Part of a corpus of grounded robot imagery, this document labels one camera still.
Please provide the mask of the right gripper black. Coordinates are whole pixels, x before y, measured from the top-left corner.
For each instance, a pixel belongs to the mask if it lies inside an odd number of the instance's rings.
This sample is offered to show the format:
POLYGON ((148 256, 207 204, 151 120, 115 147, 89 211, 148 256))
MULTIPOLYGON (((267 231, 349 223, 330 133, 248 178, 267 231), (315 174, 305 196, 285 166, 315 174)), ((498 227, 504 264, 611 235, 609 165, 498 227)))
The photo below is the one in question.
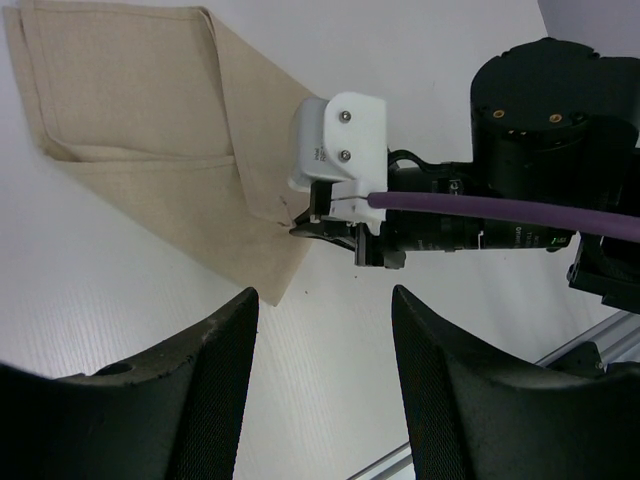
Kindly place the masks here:
MULTIPOLYGON (((408 150, 388 153, 388 187, 392 191, 495 197, 469 163, 429 164, 408 150)), ((355 263, 365 267, 402 268, 412 251, 543 249, 554 253, 569 246, 572 231, 501 221, 411 211, 386 212, 380 234, 345 222, 312 222, 309 212, 294 220, 289 234, 355 249, 355 263)))

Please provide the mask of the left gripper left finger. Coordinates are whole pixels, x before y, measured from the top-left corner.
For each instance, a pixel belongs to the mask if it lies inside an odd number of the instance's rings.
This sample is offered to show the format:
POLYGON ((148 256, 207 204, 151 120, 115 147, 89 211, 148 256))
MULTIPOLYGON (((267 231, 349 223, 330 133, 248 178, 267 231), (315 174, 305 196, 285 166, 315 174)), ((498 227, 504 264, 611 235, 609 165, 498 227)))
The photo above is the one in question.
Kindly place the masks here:
POLYGON ((1 368, 5 479, 229 479, 259 296, 248 288, 178 334, 92 375, 1 368))

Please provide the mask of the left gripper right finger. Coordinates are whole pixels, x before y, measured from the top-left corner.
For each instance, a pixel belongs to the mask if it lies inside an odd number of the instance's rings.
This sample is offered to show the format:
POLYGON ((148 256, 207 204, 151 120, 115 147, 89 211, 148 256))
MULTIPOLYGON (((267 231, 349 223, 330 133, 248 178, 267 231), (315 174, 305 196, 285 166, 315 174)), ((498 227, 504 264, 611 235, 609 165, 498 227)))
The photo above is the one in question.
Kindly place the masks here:
POLYGON ((419 479, 635 479, 639 361, 556 370, 506 353, 406 288, 392 329, 419 479))

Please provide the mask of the beige cloth napkin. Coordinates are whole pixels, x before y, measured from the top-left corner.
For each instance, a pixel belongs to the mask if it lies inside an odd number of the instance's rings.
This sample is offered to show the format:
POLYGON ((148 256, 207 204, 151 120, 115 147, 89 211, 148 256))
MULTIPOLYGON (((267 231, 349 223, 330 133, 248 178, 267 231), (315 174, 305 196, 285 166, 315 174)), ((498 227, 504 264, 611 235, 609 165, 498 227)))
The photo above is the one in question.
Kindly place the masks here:
POLYGON ((309 242, 290 228, 290 123, 308 90, 208 9, 3 9, 32 138, 148 231, 269 304, 309 242))

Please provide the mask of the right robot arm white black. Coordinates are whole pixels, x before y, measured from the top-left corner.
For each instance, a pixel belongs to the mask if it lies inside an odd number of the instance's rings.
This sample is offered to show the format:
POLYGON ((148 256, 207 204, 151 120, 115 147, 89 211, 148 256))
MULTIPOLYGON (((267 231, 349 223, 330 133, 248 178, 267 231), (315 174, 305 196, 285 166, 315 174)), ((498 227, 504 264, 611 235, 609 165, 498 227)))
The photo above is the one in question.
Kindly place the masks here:
POLYGON ((387 143, 384 100, 299 105, 291 234, 400 269, 412 251, 579 244, 571 288, 639 309, 639 62, 544 38, 485 63, 470 88, 472 158, 430 163, 387 143))

